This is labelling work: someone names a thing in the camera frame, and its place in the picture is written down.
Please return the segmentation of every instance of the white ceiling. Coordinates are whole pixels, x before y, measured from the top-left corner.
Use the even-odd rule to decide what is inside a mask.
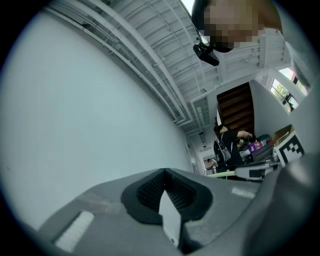
[[[172,120],[178,124],[182,122],[183,115],[185,116],[185,121],[180,124],[180,127],[187,135],[199,134],[213,127],[217,114],[215,98],[217,93],[206,92],[214,92],[217,89],[217,92],[221,93],[228,90],[229,82],[233,83],[233,87],[237,86],[234,85],[234,81],[240,78],[289,61],[282,37],[275,30],[268,29],[252,42],[242,43],[240,48],[228,53],[216,52],[220,64],[214,67],[199,60],[194,53],[193,45],[198,43],[197,33],[188,11],[179,0],[103,0],[103,3],[112,8],[142,36],[151,50],[161,59],[160,62],[164,63],[169,72],[169,78],[173,79],[173,82],[170,82],[168,76],[165,76],[159,68],[160,63],[155,62],[148,53],[148,49],[143,47],[143,43],[129,32],[130,29],[124,28],[97,7],[92,3],[93,0],[77,2],[89,7],[102,16],[105,22],[115,26],[114,30],[122,33],[135,47],[136,52],[142,54],[153,66],[160,81],[166,86],[166,90],[139,60],[135,51],[128,47],[122,38],[115,36],[114,30],[107,29],[91,14],[89,15],[88,11],[84,11],[75,4],[75,0],[53,1],[48,8],[71,18],[108,45],[113,46],[156,88],[155,91],[139,77],[150,93],[163,104],[164,109],[172,116]]]

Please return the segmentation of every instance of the gray surface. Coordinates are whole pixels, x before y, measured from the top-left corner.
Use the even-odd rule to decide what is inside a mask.
[[[268,205],[276,175],[267,175],[258,191],[260,185],[256,183],[209,178],[173,170],[207,186],[213,195],[212,206],[204,217],[186,223],[190,237],[207,245],[193,255],[212,255],[213,251],[216,255],[222,255],[222,252],[224,256],[241,255],[239,249],[246,237],[247,228],[252,218]],[[94,213],[95,218],[75,247],[76,255],[181,255],[168,240],[161,226],[137,222],[127,214],[121,204],[123,190],[154,171],[156,170],[92,187],[50,217],[40,228],[40,234],[53,241],[81,210],[87,210]],[[233,188],[257,192],[256,200],[232,193]]]

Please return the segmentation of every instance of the window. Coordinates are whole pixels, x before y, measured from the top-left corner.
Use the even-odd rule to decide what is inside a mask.
[[[296,84],[296,86],[300,89],[303,95],[305,96],[308,95],[308,91],[306,87],[298,80],[296,73],[293,71],[292,68],[287,67],[279,70],[279,72],[285,75],[285,77],[288,78],[290,81],[292,81],[294,84]]]
[[[189,11],[191,15],[192,6],[195,2],[195,0],[181,0],[181,2],[184,4],[185,8]]]
[[[293,111],[296,107],[298,107],[298,102],[292,96],[292,94],[282,85],[279,83],[278,80],[274,79],[271,92],[273,95],[282,102],[288,112]]]

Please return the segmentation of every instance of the cardboard box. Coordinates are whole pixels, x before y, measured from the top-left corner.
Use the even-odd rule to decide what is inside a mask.
[[[287,136],[289,136],[294,130],[295,130],[294,127],[290,124],[290,125],[282,128],[282,129],[280,129],[280,130],[277,130],[277,131],[274,133],[272,140],[276,142],[276,141],[279,140],[281,137],[283,137],[284,135],[286,135],[286,133],[288,133]]]

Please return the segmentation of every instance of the person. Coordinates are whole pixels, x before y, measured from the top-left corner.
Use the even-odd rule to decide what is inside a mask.
[[[290,112],[295,110],[294,105],[292,103],[289,103],[289,106],[290,106]]]
[[[210,168],[216,168],[218,166],[217,161],[214,160],[213,158],[212,159],[209,158],[207,162],[210,163]]]
[[[224,125],[219,125],[219,140],[224,143],[226,148],[229,150],[231,158],[226,162],[229,166],[238,166],[242,165],[244,162],[242,160],[242,157],[240,155],[240,151],[237,147],[236,139],[237,138],[246,138],[250,137],[252,138],[252,134],[241,130],[241,131],[233,131],[228,129]]]
[[[210,45],[222,52],[250,42],[264,29],[275,29],[284,39],[298,80],[309,89],[320,75],[320,62],[311,42],[274,0],[195,0],[191,20]]]

